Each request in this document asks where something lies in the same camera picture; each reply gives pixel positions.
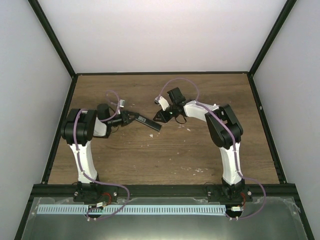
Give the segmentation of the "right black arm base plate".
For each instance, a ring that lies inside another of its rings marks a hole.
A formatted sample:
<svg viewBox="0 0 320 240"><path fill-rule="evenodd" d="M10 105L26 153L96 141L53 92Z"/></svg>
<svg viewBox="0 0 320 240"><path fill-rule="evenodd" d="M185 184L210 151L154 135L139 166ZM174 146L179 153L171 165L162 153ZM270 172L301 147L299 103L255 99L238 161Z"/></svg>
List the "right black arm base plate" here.
<svg viewBox="0 0 320 240"><path fill-rule="evenodd" d="M222 191L208 191L207 198L209 202L220 202L220 203L240 203L240 202L252 202L253 198L243 192L226 195Z"/></svg>

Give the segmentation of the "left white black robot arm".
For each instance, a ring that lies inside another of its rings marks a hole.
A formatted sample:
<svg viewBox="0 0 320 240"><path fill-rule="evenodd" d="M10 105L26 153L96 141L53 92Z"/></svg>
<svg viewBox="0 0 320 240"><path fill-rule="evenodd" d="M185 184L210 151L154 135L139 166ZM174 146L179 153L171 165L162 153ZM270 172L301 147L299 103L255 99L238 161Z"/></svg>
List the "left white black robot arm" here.
<svg viewBox="0 0 320 240"><path fill-rule="evenodd" d="M124 127L132 123L135 113L113 110L106 103L99 104L97 109L77 109L69 111L61 127L61 137L71 148L76 162L78 178L77 185L80 189L86 188L84 195L89 201L97 202L102 196L102 189L97 185L103 183L94 166L92 156L92 139L107 139L113 127Z"/></svg>

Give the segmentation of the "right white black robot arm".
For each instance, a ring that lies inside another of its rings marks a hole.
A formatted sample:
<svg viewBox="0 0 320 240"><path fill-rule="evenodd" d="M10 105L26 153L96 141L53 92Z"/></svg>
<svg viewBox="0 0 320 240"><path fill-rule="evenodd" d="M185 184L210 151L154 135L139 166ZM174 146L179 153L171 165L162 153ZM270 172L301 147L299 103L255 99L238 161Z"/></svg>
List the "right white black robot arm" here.
<svg viewBox="0 0 320 240"><path fill-rule="evenodd" d="M229 202L236 200L245 187L240 165L240 142L243 127L230 105L209 105L195 100L187 100L176 87L167 92L171 102L158 95L154 103L161 107L153 120L167 123L172 118L183 116L206 122L210 138L219 148L222 160L222 195Z"/></svg>

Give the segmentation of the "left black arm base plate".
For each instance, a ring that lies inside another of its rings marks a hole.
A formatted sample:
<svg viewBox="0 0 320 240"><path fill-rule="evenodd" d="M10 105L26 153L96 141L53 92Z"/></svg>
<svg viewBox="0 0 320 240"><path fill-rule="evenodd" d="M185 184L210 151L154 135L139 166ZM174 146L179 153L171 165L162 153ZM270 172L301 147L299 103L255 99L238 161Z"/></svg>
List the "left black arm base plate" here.
<svg viewBox="0 0 320 240"><path fill-rule="evenodd" d="M97 202L115 202L117 196L112 192L94 192L94 191L79 191L77 195L74 196L74 202L84 202L84 203L97 203Z"/></svg>

